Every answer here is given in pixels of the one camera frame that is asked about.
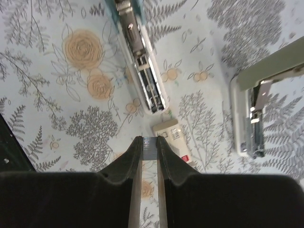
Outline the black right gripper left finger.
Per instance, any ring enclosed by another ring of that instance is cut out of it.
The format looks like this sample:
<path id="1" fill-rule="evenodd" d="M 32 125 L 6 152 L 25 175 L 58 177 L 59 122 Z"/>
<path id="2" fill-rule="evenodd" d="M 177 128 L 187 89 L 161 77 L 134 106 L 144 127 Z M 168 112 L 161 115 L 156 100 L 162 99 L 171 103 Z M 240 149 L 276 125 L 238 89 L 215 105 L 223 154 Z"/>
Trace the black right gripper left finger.
<path id="1" fill-rule="evenodd" d="M 137 228 L 143 138 L 98 172 L 0 175 L 3 228 Z"/>

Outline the grey staple strip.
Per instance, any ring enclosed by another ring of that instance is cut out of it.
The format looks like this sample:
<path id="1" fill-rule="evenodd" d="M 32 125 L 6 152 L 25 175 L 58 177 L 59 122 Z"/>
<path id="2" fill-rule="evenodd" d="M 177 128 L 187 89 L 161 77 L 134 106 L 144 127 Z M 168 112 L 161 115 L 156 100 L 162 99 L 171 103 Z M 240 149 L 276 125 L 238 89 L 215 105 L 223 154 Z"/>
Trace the grey staple strip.
<path id="1" fill-rule="evenodd" d="M 143 156 L 144 161 L 157 160 L 157 137 L 143 137 Z"/>

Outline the white staple box sleeve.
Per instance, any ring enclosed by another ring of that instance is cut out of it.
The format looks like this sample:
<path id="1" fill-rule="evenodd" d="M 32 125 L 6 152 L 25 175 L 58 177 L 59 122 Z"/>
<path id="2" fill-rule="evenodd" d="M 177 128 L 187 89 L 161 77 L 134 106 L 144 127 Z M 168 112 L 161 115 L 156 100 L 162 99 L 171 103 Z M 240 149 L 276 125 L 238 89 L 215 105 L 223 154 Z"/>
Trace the white staple box sleeve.
<path id="1" fill-rule="evenodd" d="M 156 136 L 162 136 L 166 139 L 170 148 L 187 164 L 192 163 L 190 150 L 186 144 L 181 126 L 177 119 L 157 124 L 152 127 Z"/>

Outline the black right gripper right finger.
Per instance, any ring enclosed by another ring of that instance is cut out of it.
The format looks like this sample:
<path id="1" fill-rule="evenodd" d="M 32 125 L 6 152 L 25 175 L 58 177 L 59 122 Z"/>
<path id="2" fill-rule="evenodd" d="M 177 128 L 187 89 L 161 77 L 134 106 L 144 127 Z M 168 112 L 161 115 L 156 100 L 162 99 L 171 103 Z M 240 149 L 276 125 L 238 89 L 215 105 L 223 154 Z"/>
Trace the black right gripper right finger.
<path id="1" fill-rule="evenodd" d="M 304 192 L 273 174 L 202 174 L 157 138 L 162 228 L 301 228 Z"/>

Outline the beige green stapler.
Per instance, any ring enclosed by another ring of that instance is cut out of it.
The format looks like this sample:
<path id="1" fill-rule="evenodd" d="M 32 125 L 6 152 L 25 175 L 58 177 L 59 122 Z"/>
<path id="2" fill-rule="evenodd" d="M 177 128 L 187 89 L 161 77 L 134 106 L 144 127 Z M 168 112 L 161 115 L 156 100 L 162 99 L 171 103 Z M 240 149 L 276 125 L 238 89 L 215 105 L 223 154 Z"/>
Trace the beige green stapler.
<path id="1" fill-rule="evenodd" d="M 304 73 L 304 39 L 241 71 L 230 82 L 235 150 L 241 157 L 264 157 L 263 109 L 272 84 Z"/>

